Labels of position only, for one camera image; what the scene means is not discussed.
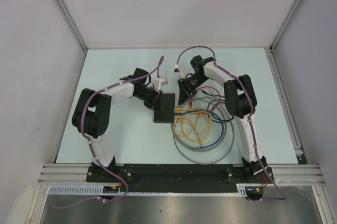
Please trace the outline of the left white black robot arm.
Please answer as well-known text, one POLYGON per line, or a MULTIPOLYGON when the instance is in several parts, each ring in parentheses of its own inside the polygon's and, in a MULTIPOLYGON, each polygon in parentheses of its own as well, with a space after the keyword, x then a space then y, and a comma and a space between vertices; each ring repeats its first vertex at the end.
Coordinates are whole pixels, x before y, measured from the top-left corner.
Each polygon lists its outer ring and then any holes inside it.
POLYGON ((123 99, 136 97, 152 111, 162 111, 161 87, 167 79, 157 76, 151 79, 149 72, 136 68, 132 75, 123 77, 118 83, 100 91, 85 88, 81 91, 72 116, 72 125, 87 139, 94 163, 99 165, 98 176, 104 181, 116 177, 113 153, 108 149, 102 135, 106 132, 111 106, 123 99))

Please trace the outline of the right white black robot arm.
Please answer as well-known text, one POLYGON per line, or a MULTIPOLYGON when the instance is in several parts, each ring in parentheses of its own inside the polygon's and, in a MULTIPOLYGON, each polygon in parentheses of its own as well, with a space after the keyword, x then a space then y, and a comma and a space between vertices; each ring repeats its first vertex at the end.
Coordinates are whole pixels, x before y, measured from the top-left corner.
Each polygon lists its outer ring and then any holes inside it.
POLYGON ((256 182, 262 172, 268 174, 264 157, 255 128, 255 111, 257 99, 251 78, 248 75, 236 76, 217 65, 214 58, 203 59, 200 55, 190 61, 195 73, 188 78, 177 81, 181 105, 197 93, 197 88, 211 79, 224 87, 225 106, 228 113, 238 123, 243 146, 243 177, 248 182, 256 182))

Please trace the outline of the black network switch box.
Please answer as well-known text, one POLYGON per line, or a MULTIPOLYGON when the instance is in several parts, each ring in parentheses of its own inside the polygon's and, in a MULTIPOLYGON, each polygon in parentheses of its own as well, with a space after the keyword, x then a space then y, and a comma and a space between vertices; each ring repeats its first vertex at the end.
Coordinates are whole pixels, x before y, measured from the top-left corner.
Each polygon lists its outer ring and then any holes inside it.
POLYGON ((164 93, 161 97, 161 111, 155 111, 153 116, 154 123, 169 123, 174 121, 175 94, 164 93))

